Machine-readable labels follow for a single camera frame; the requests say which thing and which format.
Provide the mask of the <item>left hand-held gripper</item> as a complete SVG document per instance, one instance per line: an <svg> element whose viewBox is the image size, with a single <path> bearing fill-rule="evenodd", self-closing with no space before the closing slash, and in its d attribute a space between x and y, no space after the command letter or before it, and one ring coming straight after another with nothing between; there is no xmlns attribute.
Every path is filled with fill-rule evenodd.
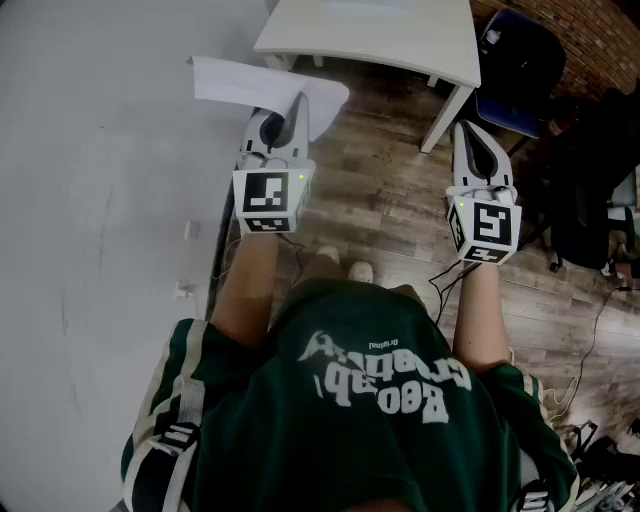
<svg viewBox="0 0 640 512"><path fill-rule="evenodd" d="M266 157L276 141L278 157ZM308 159L309 142L309 101L304 93L297 95L281 131L278 113L254 109L242 144L246 152L240 154L232 180L242 235L296 231L316 170Z"/></svg>

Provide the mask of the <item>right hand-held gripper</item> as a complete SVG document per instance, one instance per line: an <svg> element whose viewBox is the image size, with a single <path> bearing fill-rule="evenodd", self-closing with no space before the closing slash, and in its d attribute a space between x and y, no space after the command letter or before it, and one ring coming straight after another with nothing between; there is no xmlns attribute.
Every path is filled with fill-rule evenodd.
<svg viewBox="0 0 640 512"><path fill-rule="evenodd" d="M522 217L509 156L483 128L460 120L453 128L452 171L447 220L457 259L505 263L517 252Z"/></svg>

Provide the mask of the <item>white A4 paper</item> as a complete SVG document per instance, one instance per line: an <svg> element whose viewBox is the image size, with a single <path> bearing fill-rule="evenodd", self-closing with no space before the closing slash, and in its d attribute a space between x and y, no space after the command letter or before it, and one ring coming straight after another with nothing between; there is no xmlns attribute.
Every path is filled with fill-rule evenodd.
<svg viewBox="0 0 640 512"><path fill-rule="evenodd" d="M318 139L349 98L342 83L209 57L191 58L197 99L259 107L283 117L307 98L309 140Z"/></svg>

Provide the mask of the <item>person's left forearm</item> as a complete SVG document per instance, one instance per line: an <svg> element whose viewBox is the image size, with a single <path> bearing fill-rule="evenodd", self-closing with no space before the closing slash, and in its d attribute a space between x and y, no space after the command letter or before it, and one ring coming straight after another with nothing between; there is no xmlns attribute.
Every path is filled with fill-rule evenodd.
<svg viewBox="0 0 640 512"><path fill-rule="evenodd" d="M234 255L210 322L240 345L257 349L269 328L279 239L245 235Z"/></svg>

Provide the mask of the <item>person's right forearm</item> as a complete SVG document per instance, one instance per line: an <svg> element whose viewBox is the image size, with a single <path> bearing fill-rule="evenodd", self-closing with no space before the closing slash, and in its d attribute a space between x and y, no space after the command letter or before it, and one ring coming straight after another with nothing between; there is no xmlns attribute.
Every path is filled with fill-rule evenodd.
<svg viewBox="0 0 640 512"><path fill-rule="evenodd" d="M481 264L462 279L453 353L477 374L511 360L498 270L498 266Z"/></svg>

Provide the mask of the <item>blue chair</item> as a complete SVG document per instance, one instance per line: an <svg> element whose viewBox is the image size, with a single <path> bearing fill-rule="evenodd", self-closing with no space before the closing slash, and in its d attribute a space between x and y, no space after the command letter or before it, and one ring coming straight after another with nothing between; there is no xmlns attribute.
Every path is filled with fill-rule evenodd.
<svg viewBox="0 0 640 512"><path fill-rule="evenodd" d="M540 136L542 114L553 92L546 101L537 105L503 103L493 97L482 95L480 87L475 91L477 117L521 135L521 140L509 151L510 154L517 152L528 140L537 139Z"/></svg>

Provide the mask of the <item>black office chair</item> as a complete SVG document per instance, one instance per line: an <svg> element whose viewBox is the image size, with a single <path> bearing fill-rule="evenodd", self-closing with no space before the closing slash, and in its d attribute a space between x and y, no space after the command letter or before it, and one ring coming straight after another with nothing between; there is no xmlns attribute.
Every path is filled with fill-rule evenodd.
<svg viewBox="0 0 640 512"><path fill-rule="evenodd" d="M635 178L640 166L640 79L633 92L605 91L597 102L567 101L553 119L543 220L522 247L550 233L553 251L549 270L564 262L609 274L609 236L625 232L635 244L635 204L615 200L615 191Z"/></svg>

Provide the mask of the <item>black jacket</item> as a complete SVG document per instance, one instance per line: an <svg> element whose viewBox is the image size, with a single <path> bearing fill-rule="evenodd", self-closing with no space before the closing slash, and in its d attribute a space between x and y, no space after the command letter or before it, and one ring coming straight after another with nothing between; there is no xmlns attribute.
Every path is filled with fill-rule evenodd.
<svg viewBox="0 0 640 512"><path fill-rule="evenodd" d="M500 40L485 42L487 30L501 32ZM488 23L479 40L480 93L503 103L539 104L559 83L566 62L556 35L521 13L502 9Z"/></svg>

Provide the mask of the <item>white table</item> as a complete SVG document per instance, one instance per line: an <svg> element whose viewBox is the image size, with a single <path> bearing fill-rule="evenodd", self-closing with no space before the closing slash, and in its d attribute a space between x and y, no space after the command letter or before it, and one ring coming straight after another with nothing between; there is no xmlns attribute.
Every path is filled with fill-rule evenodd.
<svg viewBox="0 0 640 512"><path fill-rule="evenodd" d="M481 85L469 0L416 0L409 12L331 4L324 0L279 0L255 45L268 67L288 71L297 56L350 59L421 73L429 86L453 90L427 131L420 150L428 154L471 93Z"/></svg>

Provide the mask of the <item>khaki shorts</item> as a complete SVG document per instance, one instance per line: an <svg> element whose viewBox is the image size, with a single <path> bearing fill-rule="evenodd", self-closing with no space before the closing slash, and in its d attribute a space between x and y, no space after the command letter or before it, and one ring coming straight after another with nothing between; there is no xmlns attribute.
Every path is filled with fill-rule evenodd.
<svg viewBox="0 0 640 512"><path fill-rule="evenodd" d="M322 246L306 265L291 292L287 295L287 310L309 312L383 312L395 309L420 309L426 306L410 285L384 288L348 279L340 263L337 249Z"/></svg>

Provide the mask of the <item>green printed t-shirt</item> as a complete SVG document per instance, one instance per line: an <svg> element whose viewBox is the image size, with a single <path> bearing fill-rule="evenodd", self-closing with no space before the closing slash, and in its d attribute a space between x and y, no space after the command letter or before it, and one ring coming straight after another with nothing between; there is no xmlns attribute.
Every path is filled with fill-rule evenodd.
<svg viewBox="0 0 640 512"><path fill-rule="evenodd" d="M130 512L569 511L577 471L538 381L456 359L414 299L310 281L250 350L180 321L121 463Z"/></svg>

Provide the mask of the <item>black equipment clutter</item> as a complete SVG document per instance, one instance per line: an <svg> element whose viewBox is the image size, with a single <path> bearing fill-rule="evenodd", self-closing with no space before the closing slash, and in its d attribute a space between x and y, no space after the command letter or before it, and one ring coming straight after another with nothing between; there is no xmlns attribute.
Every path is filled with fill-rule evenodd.
<svg viewBox="0 0 640 512"><path fill-rule="evenodd" d="M578 495L571 512L640 512L640 455L623 453L610 437L594 439L588 421L569 434L578 471Z"/></svg>

